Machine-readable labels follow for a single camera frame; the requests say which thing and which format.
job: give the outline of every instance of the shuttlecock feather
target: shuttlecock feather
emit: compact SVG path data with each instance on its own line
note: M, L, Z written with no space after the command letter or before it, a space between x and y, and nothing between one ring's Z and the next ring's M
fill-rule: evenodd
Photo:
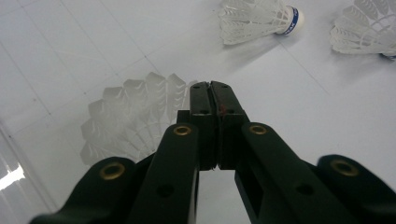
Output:
M355 0L335 20L330 42L341 53L381 53L395 60L396 1Z
M219 13L224 44L233 45L264 35L289 35L301 29L304 15L281 0L225 0Z
M190 107L195 82L150 73L145 80L128 79L123 87L106 88L103 99L89 105L91 118L81 126L83 162L92 165L111 156L138 162L152 154L177 111Z

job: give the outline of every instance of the shuttlecock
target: shuttlecock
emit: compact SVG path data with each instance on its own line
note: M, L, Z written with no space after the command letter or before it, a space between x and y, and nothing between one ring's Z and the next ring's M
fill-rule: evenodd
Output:
M381 53L396 59L396 1L355 0L331 30L332 48L341 53Z
M225 0L219 17L226 45L274 33L289 35L304 24L304 14L281 0Z
M91 118L81 126L83 162L93 165L111 156L145 159L176 121L177 111L189 109L194 83L175 74L165 78L150 73L145 80L128 79L123 87L106 88L103 99L89 104Z

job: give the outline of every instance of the white floor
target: white floor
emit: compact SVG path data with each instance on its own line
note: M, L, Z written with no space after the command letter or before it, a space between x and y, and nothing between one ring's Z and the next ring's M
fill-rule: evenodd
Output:
M346 155L396 189L396 63L331 50L352 1L286 2L305 14L299 34L226 47L220 0L0 0L0 178L19 161L30 181L0 190L0 211L14 213L0 212L2 223L62 206L88 169L88 104L149 72L227 83L303 160ZM24 201L39 205L19 210ZM197 223L248 223L233 172L201 173Z

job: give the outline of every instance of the brass insert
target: brass insert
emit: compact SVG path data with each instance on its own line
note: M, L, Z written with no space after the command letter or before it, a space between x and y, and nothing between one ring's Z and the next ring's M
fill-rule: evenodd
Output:
M330 166L341 175L357 176L359 174L358 168L344 160L333 160Z
M255 133L255 134L265 134L267 133L267 130L260 126L260 125L252 125L248 128L250 130L251 133Z
M177 135L187 135L191 133L191 128L187 126L178 126L174 129L174 133Z
M99 174L104 180L113 180L120 177L124 172L125 166L115 161L103 167Z

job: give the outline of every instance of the white shuttlecock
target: white shuttlecock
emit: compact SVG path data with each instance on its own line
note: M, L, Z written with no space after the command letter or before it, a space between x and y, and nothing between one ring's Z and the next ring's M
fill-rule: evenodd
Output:
M145 159L176 122L177 111L189 109L195 82L150 73L145 80L128 79L123 87L106 88L103 99L89 105L91 118L81 126L86 140L80 152L83 162L93 165L111 156Z
M396 59L396 0L355 0L335 20L332 48L341 53L381 53Z
M281 0L225 0L219 17L220 37L226 45L297 33L304 24L304 14Z

